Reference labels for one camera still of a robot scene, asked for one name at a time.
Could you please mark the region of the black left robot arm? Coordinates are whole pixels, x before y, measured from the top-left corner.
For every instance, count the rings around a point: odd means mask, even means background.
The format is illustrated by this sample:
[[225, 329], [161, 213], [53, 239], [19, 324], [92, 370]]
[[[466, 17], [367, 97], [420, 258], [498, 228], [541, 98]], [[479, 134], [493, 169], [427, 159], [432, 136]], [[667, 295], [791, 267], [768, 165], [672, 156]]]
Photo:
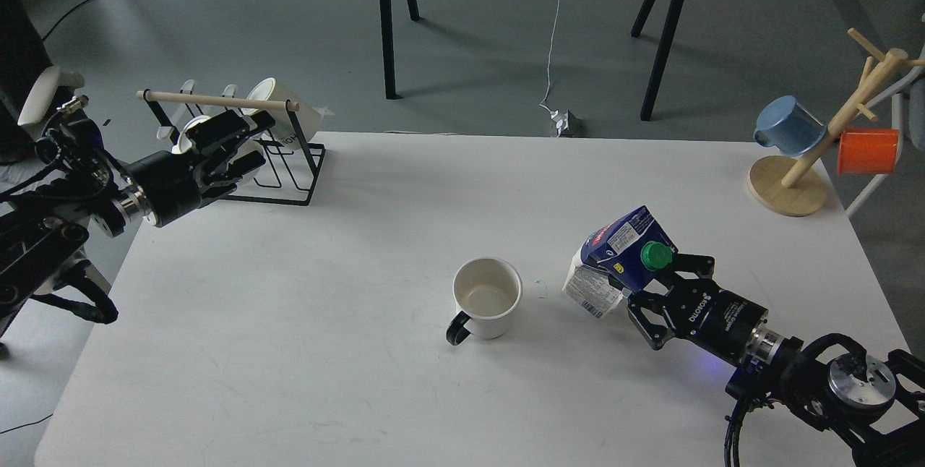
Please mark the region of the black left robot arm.
[[112, 323], [118, 309], [101, 278], [90, 275], [82, 255], [89, 220], [109, 236], [145, 218], [163, 227], [235, 192], [238, 183], [264, 164], [251, 139], [275, 120], [259, 111], [225, 111], [185, 130], [181, 153], [159, 151], [120, 164], [102, 135], [82, 113], [86, 97], [72, 98], [50, 118], [36, 153], [42, 171], [2, 193], [11, 207], [2, 217], [2, 328], [29, 299], [69, 310], [95, 323]]

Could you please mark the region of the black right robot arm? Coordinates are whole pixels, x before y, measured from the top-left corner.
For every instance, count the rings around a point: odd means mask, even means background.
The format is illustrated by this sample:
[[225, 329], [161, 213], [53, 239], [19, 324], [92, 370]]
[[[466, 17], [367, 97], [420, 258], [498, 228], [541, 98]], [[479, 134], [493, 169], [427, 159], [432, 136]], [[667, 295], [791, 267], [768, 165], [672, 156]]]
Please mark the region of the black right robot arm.
[[727, 417], [723, 459], [740, 464], [739, 440], [747, 412], [783, 404], [819, 431], [830, 430], [858, 466], [921, 466], [923, 361], [902, 349], [885, 361], [847, 335], [809, 344], [767, 329], [767, 310], [717, 285], [710, 256], [677, 254], [657, 244], [641, 266], [667, 292], [638, 290], [629, 315], [651, 348], [687, 340], [733, 365], [726, 392], [736, 399]]

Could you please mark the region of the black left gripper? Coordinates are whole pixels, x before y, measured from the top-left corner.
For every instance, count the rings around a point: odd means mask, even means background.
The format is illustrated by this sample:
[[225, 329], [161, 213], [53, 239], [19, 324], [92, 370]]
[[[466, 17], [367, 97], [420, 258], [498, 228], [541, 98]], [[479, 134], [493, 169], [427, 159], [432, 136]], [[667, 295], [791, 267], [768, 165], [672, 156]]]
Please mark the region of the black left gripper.
[[[252, 115], [228, 109], [197, 116], [187, 124], [187, 152], [159, 151], [130, 163], [126, 175], [145, 199], [149, 223], [167, 226], [252, 180], [267, 162], [257, 139], [274, 125], [262, 109]], [[205, 164], [221, 165], [209, 173]]]

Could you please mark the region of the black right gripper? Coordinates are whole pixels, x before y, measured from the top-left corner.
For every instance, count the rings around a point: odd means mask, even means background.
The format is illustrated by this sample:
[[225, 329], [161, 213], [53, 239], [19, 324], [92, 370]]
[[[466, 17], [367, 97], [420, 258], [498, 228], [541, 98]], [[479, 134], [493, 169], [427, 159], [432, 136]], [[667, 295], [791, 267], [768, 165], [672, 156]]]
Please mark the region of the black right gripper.
[[[654, 351], [676, 336], [727, 364], [737, 366], [743, 361], [753, 329], [765, 320], [767, 308], [719, 286], [679, 286], [685, 280], [680, 273], [713, 279], [714, 270], [713, 256], [674, 254], [655, 276], [670, 290], [668, 296], [651, 292], [628, 296], [628, 315]], [[651, 321], [646, 312], [661, 316], [664, 323]]]

